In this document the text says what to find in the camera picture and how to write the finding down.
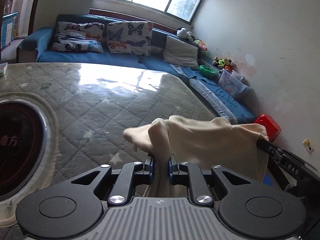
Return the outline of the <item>cream beige garment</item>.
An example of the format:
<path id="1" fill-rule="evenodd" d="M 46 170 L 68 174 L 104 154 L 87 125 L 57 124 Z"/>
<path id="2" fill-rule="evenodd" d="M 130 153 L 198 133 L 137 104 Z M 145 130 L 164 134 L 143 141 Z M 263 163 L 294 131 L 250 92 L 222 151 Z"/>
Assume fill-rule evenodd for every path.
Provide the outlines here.
<path id="1" fill-rule="evenodd" d="M 268 155 L 257 148 L 258 139 L 268 139 L 260 124 L 233 125 L 225 118 L 210 121 L 172 115 L 157 118 L 140 127 L 127 128 L 123 138 L 155 159 L 153 183 L 144 192 L 146 197 L 180 197 L 186 195 L 181 186 L 169 184 L 168 160 L 187 161 L 209 170 L 221 165 L 244 176 L 263 181 Z"/>

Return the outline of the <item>red plastic stool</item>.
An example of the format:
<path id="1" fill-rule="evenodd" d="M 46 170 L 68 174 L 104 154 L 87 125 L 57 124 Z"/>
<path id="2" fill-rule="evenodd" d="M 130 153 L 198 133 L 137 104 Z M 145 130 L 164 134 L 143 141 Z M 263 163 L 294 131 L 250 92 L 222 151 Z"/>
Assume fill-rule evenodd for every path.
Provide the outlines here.
<path id="1" fill-rule="evenodd" d="M 263 125 L 266 128 L 267 135 L 270 142 L 274 142 L 278 135 L 281 133 L 281 127 L 276 123 L 276 121 L 267 114 L 262 114 L 255 121 L 255 124 Z"/>

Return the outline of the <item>clear plastic storage box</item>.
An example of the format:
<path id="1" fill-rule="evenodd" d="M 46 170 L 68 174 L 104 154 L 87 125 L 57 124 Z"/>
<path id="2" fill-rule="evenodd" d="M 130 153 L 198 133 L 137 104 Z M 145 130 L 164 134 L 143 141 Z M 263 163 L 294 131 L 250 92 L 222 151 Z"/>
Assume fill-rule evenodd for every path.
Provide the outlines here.
<path id="1" fill-rule="evenodd" d="M 252 90 L 252 88 L 245 83 L 245 78 L 239 73 L 235 71 L 228 72 L 225 69 L 220 72 L 221 75 L 218 85 L 235 100 L 241 101 Z"/>

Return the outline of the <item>green plastic bowl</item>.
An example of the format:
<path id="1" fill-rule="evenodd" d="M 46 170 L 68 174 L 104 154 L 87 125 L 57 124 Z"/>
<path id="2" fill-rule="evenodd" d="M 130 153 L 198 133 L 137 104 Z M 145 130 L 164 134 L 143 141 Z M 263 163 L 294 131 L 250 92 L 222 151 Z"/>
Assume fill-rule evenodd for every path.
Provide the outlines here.
<path id="1" fill-rule="evenodd" d="M 213 78 L 217 77 L 217 72 L 215 70 L 213 70 L 212 68 L 207 67 L 205 65 L 200 65 L 199 66 L 199 72 L 203 76 L 205 76 L 206 78 L 209 78 L 209 79 L 213 79 Z"/>

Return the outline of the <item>black induction cooktop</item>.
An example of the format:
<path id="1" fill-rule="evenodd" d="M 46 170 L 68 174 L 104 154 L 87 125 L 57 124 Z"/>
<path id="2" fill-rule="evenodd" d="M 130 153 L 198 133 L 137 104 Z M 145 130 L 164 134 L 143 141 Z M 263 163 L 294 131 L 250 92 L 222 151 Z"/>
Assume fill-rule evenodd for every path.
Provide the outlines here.
<path id="1" fill-rule="evenodd" d="M 39 111 L 17 101 L 1 103 L 1 200 L 20 191 L 44 155 L 47 128 Z"/>

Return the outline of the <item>brown plush toys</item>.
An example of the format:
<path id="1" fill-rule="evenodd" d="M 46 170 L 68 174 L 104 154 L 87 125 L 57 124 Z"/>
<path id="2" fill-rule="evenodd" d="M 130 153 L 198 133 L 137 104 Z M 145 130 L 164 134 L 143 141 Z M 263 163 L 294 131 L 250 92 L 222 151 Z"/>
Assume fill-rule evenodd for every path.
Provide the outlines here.
<path id="1" fill-rule="evenodd" d="M 214 57 L 212 64 L 220 69 L 225 69 L 229 72 L 233 70 L 234 61 L 229 58 L 220 59 L 217 56 Z"/>

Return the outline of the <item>grey cushion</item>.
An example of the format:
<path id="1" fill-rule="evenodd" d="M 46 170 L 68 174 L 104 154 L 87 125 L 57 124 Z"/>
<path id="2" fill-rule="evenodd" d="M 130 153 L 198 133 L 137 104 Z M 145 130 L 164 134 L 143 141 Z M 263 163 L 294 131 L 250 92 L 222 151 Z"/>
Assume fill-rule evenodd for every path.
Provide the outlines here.
<path id="1" fill-rule="evenodd" d="M 190 67 L 198 70 L 198 48 L 177 38 L 167 36 L 163 59 L 177 66 Z"/>

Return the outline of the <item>colourful toys on sofa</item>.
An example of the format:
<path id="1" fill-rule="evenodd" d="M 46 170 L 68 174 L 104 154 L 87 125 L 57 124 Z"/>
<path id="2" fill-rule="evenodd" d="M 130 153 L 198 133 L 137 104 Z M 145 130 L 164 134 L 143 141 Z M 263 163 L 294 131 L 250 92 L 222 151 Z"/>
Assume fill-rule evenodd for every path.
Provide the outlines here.
<path id="1" fill-rule="evenodd" d="M 194 44 L 196 44 L 198 46 L 198 48 L 200 50 L 202 50 L 202 51 L 207 51 L 208 50 L 207 47 L 206 47 L 206 44 L 201 40 L 195 39 L 194 40 Z"/>

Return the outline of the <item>upright butterfly pillow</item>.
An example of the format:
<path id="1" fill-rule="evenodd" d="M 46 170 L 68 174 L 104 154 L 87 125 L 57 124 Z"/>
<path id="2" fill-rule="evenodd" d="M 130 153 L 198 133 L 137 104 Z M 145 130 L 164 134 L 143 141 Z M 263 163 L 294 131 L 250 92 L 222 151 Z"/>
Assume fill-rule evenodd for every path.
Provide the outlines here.
<path id="1" fill-rule="evenodd" d="M 153 22 L 112 22 L 106 27 L 106 44 L 111 53 L 149 56 Z"/>

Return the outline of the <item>panda plush toy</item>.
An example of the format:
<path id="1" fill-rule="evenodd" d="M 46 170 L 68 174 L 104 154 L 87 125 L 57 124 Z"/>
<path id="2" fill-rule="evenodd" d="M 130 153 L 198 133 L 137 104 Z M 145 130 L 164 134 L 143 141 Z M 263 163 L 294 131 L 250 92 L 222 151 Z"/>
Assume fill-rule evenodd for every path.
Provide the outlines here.
<path id="1" fill-rule="evenodd" d="M 185 40 L 193 39 L 192 33 L 190 31 L 187 31 L 184 27 L 177 29 L 177 36 Z"/>

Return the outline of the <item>flat butterfly pillow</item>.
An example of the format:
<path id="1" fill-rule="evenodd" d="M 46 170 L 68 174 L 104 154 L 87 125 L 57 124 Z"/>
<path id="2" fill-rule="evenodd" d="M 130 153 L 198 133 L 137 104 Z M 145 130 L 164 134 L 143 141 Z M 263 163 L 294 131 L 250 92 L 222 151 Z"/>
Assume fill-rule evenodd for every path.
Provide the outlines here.
<path id="1" fill-rule="evenodd" d="M 98 22 L 73 23 L 59 21 L 56 26 L 53 51 L 103 53 L 101 41 L 105 25 Z"/>

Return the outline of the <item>blue corner sofa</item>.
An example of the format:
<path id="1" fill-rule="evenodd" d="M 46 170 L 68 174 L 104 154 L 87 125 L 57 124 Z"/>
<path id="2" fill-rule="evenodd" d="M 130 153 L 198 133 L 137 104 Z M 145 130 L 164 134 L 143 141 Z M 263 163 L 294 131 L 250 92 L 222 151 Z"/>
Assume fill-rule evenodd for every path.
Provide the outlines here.
<path id="1" fill-rule="evenodd" d="M 56 51 L 52 48 L 56 31 L 57 27 L 42 27 L 27 36 L 17 47 L 17 62 L 97 63 L 167 72 L 179 77 L 195 92 L 197 97 L 219 116 L 238 124 L 252 123 L 257 118 L 247 105 L 232 98 L 219 86 L 218 77 L 208 79 L 198 70 L 166 63 L 162 56 L 166 39 L 170 36 L 170 33 L 166 31 L 153 29 L 149 40 L 152 45 L 149 56 L 111 53 L 106 44 L 106 34 L 101 39 L 103 53 L 80 51 L 74 48 L 70 48 L 66 52 Z"/>

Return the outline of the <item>blue white cabinet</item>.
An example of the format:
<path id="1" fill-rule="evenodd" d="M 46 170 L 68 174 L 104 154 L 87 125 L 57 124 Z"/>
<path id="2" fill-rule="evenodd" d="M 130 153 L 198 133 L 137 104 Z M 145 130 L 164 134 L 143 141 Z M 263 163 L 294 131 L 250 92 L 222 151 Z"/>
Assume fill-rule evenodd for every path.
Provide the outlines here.
<path id="1" fill-rule="evenodd" d="M 14 39 L 15 19 L 17 16 L 18 12 L 13 12 L 11 14 L 4 15 L 2 18 L 1 49 L 9 45 Z"/>

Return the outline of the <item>white wall socket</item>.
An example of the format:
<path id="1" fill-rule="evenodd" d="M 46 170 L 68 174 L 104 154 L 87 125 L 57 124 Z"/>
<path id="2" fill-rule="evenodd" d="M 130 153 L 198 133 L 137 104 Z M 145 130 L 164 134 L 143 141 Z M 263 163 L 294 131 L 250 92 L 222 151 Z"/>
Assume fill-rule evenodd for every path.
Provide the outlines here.
<path id="1" fill-rule="evenodd" d="M 311 144 L 309 139 L 305 139 L 303 141 L 303 146 L 305 147 L 305 149 L 307 150 L 307 152 L 309 154 L 311 154 L 314 151 L 314 148 L 313 148 L 313 146 L 312 146 L 312 144 Z"/>

